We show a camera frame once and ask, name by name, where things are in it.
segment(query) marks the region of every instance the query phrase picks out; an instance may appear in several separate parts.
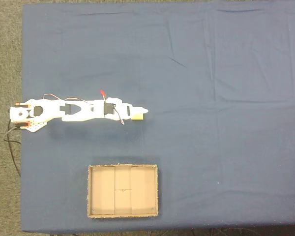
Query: blue fabric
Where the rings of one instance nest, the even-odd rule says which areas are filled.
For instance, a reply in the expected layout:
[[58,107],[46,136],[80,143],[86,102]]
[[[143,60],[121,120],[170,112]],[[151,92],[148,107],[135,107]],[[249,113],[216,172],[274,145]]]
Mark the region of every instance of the blue fabric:
[[[295,1],[23,8],[23,101],[149,110],[22,132],[22,230],[295,223]],[[159,216],[87,217],[89,165],[157,164]]]

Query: wire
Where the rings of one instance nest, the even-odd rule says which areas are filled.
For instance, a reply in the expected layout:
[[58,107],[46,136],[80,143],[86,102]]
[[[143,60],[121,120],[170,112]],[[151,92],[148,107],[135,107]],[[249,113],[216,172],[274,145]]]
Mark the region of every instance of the wire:
[[80,99],[80,98],[77,98],[77,97],[67,97],[67,98],[65,99],[65,101],[66,101],[66,100],[69,100],[69,99],[80,100],[80,101],[86,102],[85,100]]
[[119,116],[120,123],[121,123],[122,125],[124,125],[123,119],[121,119],[121,116],[120,116],[119,112],[116,110],[115,106],[114,106],[114,110],[117,112],[117,114],[118,114],[118,116]]
[[20,172],[19,168],[17,167],[17,165],[15,163],[15,159],[14,159],[14,155],[13,155],[13,150],[12,150],[12,145],[11,145],[12,142],[13,143],[17,143],[17,144],[21,144],[21,143],[18,142],[18,141],[15,141],[15,140],[10,140],[9,133],[12,132],[13,130],[16,130],[17,129],[17,127],[10,128],[10,124],[11,124],[11,120],[9,120],[8,129],[7,129],[8,131],[4,134],[3,140],[6,141],[6,142],[8,142],[13,164],[15,166],[16,171],[18,172],[19,177],[21,177],[21,172]]
[[55,97],[56,99],[61,100],[60,98],[58,98],[56,95],[53,95],[52,93],[45,93],[45,94],[43,95],[43,99],[45,99],[45,96],[46,96],[46,95],[50,95],[50,96],[52,96],[52,97]]

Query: table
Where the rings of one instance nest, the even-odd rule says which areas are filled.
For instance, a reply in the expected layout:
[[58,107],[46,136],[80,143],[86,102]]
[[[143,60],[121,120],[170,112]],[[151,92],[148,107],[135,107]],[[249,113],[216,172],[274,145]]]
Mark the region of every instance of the table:
[[[149,110],[23,131],[24,231],[295,223],[295,1],[25,5],[22,87]],[[117,163],[158,165],[158,217],[87,217]]]

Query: yellow block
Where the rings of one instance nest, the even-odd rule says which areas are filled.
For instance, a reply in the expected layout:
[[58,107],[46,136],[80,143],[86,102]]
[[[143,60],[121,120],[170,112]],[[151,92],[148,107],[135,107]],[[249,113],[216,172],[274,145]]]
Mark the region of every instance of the yellow block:
[[132,120],[143,120],[143,114],[136,114],[131,119]]

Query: black cable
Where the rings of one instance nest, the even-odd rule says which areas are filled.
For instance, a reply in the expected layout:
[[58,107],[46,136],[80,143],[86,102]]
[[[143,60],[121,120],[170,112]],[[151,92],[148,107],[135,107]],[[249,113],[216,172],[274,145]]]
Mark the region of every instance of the black cable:
[[13,155],[13,150],[12,150],[12,145],[11,145],[11,143],[17,143],[17,144],[21,144],[21,143],[18,142],[18,141],[15,141],[15,140],[10,140],[9,133],[12,132],[13,130],[16,130],[17,129],[16,127],[10,128],[10,124],[11,124],[11,120],[9,120],[8,129],[7,129],[7,132],[3,136],[3,140],[6,141],[6,142],[8,142],[13,164],[15,166],[16,171],[19,174],[19,177],[21,177],[21,172],[20,172],[19,168],[17,167],[17,165],[15,163],[15,159],[14,159],[14,155]]
[[118,116],[119,116],[120,123],[121,123],[121,124],[124,124],[123,119],[121,119],[121,116],[120,116],[119,112],[118,112],[118,111],[116,110],[116,108],[115,108],[115,105],[114,105],[114,110],[117,112],[117,114],[118,114]]

